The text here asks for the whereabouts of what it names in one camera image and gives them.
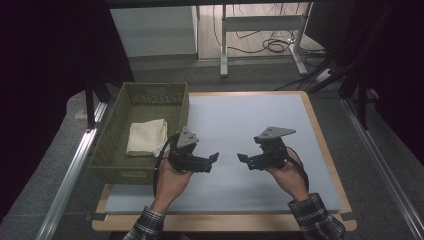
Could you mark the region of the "cream printed cloth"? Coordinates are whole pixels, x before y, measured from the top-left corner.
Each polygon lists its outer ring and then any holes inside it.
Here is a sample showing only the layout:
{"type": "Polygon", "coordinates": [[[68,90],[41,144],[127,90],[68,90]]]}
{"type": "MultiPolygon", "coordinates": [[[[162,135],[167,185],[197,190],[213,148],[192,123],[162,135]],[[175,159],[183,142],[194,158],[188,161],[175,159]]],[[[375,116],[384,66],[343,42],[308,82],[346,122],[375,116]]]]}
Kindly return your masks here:
{"type": "Polygon", "coordinates": [[[158,157],[164,147],[168,125],[164,119],[156,119],[144,123],[132,123],[126,148],[128,156],[158,157]]]}

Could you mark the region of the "person's left hand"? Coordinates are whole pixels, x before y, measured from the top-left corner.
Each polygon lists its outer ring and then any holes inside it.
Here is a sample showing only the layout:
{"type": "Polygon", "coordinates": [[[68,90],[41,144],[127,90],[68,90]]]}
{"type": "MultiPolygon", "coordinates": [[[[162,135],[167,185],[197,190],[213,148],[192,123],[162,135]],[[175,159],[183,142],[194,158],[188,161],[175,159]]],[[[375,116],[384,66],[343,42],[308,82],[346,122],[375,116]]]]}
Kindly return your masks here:
{"type": "Polygon", "coordinates": [[[184,192],[192,175],[190,171],[177,172],[167,159],[163,159],[159,167],[155,200],[151,209],[165,214],[172,203],[184,192]]]}

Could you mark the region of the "dark curtain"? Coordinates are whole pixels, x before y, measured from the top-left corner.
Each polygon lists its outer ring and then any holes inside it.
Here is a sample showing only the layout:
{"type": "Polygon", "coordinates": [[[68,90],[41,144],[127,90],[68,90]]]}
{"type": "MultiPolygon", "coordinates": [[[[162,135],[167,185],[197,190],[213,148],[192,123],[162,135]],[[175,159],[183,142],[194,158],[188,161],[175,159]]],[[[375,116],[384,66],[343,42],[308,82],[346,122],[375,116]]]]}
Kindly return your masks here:
{"type": "Polygon", "coordinates": [[[424,0],[353,1],[378,15],[363,67],[376,110],[424,164],[424,0]]]}
{"type": "Polygon", "coordinates": [[[0,222],[86,86],[133,74],[106,0],[0,0],[0,222]]]}

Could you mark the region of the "white cabinet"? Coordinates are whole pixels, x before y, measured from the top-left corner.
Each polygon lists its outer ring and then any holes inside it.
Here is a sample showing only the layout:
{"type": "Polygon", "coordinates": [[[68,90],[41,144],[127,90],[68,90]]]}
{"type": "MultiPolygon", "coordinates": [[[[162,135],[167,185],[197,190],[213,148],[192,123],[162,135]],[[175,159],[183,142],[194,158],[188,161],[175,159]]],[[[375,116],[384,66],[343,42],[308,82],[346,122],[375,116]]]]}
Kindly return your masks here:
{"type": "Polygon", "coordinates": [[[111,9],[128,57],[196,54],[194,6],[111,9]]]}

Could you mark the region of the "white metal desk frame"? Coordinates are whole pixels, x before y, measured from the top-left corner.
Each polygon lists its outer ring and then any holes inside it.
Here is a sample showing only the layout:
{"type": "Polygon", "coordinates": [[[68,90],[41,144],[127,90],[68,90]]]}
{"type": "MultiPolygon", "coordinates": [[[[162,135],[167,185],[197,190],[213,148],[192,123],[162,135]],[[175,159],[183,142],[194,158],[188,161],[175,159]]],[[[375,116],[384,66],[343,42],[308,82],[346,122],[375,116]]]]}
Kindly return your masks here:
{"type": "Polygon", "coordinates": [[[313,3],[308,2],[301,15],[227,17],[226,6],[223,5],[221,18],[220,76],[228,76],[228,47],[226,42],[228,32],[276,30],[294,30],[296,32],[295,38],[289,42],[289,50],[299,74],[306,76],[308,72],[300,56],[299,49],[312,6],[313,3]]]}

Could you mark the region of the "aluminium rail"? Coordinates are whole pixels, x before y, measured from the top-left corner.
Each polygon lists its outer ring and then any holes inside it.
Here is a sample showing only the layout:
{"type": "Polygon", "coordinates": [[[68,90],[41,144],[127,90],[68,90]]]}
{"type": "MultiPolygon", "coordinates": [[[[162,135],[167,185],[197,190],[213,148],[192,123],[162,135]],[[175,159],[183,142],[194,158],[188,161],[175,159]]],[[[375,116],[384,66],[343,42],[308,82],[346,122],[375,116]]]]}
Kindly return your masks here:
{"type": "Polygon", "coordinates": [[[379,172],[402,217],[413,234],[414,239],[424,240],[424,221],[419,216],[419,213],[410,198],[401,188],[401,185],[391,171],[371,134],[358,120],[357,110],[355,109],[353,103],[346,99],[342,99],[341,103],[344,105],[354,128],[356,129],[366,150],[370,154],[371,159],[377,168],[377,171],[379,172]]]}
{"type": "Polygon", "coordinates": [[[97,125],[101,122],[106,109],[106,103],[99,103],[96,107],[93,114],[94,126],[84,132],[73,159],[68,167],[68,170],[35,237],[35,240],[53,239],[54,233],[59,225],[79,175],[84,167],[90,147],[97,134],[97,125]]]}

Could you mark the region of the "green plastic basket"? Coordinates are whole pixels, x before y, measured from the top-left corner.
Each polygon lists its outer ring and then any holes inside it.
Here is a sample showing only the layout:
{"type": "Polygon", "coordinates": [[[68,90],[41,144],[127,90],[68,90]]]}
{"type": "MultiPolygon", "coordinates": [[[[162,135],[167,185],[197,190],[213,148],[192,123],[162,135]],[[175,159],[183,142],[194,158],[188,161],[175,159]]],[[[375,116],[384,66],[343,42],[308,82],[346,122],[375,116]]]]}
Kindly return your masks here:
{"type": "Polygon", "coordinates": [[[125,83],[97,141],[89,169],[105,184],[150,185],[156,158],[126,153],[133,123],[163,119],[169,136],[187,125],[188,84],[125,83]]]}

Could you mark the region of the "white power strip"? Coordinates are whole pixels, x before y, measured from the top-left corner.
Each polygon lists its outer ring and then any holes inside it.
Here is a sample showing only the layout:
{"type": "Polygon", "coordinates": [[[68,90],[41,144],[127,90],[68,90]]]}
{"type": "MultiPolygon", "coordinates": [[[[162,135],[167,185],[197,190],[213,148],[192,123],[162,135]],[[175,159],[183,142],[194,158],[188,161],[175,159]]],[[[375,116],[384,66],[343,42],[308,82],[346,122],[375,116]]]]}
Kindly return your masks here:
{"type": "Polygon", "coordinates": [[[327,68],[316,77],[316,81],[322,82],[322,81],[326,80],[328,77],[330,77],[332,75],[332,73],[333,73],[333,70],[327,68]]]}

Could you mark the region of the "person's right hand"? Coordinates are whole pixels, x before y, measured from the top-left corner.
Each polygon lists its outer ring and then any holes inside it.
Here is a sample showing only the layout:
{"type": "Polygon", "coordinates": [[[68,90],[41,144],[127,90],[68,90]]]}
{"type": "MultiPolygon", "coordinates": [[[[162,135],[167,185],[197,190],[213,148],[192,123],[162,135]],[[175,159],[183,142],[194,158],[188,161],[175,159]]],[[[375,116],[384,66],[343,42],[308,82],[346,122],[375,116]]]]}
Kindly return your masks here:
{"type": "Polygon", "coordinates": [[[305,181],[293,163],[288,162],[284,168],[268,168],[267,172],[295,202],[310,198],[305,181]]]}

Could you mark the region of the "light blue table mat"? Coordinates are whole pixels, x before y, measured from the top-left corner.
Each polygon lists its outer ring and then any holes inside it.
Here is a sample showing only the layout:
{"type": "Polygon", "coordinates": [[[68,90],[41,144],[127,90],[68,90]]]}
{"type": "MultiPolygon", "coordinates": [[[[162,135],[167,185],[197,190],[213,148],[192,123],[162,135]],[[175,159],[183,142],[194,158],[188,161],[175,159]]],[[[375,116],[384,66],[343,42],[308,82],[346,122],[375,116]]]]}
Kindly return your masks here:
{"type": "Polygon", "coordinates": [[[332,212],[341,209],[313,125],[300,94],[192,96],[188,129],[199,143],[194,154],[218,153],[209,173],[195,173],[169,207],[174,213],[287,212],[291,197],[265,172],[249,170],[239,153],[262,150],[254,138],[268,127],[293,129],[284,143],[298,153],[309,176],[310,191],[332,212]]]}

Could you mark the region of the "black metal stand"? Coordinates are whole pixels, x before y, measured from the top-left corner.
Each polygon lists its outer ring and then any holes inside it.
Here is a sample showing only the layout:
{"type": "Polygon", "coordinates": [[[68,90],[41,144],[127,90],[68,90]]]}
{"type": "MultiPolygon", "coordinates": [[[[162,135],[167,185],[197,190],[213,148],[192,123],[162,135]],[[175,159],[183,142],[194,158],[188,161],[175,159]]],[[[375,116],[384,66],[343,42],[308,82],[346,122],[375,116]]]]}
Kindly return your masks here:
{"type": "Polygon", "coordinates": [[[365,119],[367,83],[363,67],[371,47],[373,27],[377,17],[378,15],[367,7],[362,8],[359,4],[354,5],[347,23],[343,45],[340,50],[334,52],[338,69],[321,83],[307,90],[308,93],[318,92],[344,77],[345,80],[340,86],[338,94],[341,98],[349,98],[355,90],[358,91],[356,100],[357,119],[365,129],[368,129],[365,119]]]}
{"type": "Polygon", "coordinates": [[[88,79],[85,86],[86,95],[86,111],[87,111],[87,128],[93,129],[95,126],[95,110],[94,110],[94,97],[96,95],[98,100],[102,103],[107,103],[111,94],[107,89],[106,83],[103,81],[94,81],[88,79]]]}

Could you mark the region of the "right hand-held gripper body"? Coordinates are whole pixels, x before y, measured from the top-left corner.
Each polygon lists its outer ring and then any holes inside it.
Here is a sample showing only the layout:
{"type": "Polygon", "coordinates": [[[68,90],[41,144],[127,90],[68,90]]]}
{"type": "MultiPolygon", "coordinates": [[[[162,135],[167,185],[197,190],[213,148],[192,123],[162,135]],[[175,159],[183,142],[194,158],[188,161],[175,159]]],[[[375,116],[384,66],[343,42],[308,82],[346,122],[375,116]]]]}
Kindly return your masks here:
{"type": "Polygon", "coordinates": [[[259,162],[266,164],[267,168],[284,168],[288,162],[292,162],[293,158],[289,155],[282,137],[294,133],[294,129],[267,127],[256,136],[254,141],[260,145],[265,156],[265,159],[259,162]]]}

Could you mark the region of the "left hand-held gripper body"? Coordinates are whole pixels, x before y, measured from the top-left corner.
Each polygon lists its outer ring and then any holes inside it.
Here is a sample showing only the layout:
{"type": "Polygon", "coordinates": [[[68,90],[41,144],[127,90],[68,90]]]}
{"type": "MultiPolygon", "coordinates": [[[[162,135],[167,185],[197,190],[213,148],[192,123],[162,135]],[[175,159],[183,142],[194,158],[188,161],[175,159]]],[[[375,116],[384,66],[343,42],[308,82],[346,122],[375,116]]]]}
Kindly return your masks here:
{"type": "Polygon", "coordinates": [[[168,160],[177,172],[190,171],[192,152],[198,142],[198,137],[186,126],[171,138],[168,160]]]}

